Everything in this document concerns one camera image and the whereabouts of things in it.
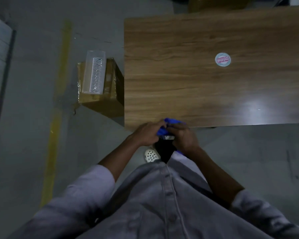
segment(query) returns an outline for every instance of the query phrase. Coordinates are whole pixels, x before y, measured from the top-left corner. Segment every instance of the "person's right hand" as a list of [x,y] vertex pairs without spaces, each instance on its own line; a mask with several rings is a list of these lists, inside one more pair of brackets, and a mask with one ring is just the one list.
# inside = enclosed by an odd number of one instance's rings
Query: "person's right hand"
[[186,124],[169,124],[167,131],[175,135],[173,145],[185,156],[188,152],[199,148],[196,134]]

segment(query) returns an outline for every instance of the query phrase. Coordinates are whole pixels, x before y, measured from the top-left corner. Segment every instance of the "clear plastic tray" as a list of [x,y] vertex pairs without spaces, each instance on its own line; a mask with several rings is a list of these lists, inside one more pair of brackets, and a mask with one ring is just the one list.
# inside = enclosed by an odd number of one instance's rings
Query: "clear plastic tray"
[[106,69],[104,51],[89,50],[86,55],[82,92],[87,94],[103,94]]

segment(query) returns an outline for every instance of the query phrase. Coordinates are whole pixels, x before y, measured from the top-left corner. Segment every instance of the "yellow tape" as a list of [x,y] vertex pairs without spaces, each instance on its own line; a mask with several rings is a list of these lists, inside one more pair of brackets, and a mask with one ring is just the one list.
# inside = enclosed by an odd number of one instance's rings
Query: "yellow tape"
[[[62,29],[62,46],[60,52],[60,64],[58,77],[55,82],[53,100],[56,103],[60,96],[63,96],[67,86],[67,67],[68,55],[70,51],[72,35],[72,23],[64,21]],[[52,121],[50,124],[50,134],[48,140],[48,156],[44,172],[43,188],[41,195],[40,207],[48,203],[53,196],[53,185],[56,173],[56,160],[58,156],[58,144],[62,123],[62,110],[53,108]]]

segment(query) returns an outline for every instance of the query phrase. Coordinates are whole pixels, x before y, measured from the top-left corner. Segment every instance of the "white wavy rack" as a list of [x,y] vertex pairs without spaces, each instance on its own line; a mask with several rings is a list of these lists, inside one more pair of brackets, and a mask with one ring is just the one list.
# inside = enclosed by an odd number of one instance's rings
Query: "white wavy rack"
[[93,58],[90,92],[99,93],[102,84],[103,59]]

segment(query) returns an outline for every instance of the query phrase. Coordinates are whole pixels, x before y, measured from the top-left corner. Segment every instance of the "hand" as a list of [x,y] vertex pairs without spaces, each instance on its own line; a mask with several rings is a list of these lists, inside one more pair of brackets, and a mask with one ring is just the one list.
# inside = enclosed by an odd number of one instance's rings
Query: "hand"
[[159,140],[157,132],[161,126],[166,127],[164,120],[142,124],[133,132],[130,139],[135,141],[139,146],[150,146]]
[[175,135],[173,145],[185,156],[193,149],[199,148],[195,133],[191,131],[186,124],[170,124],[167,131]]

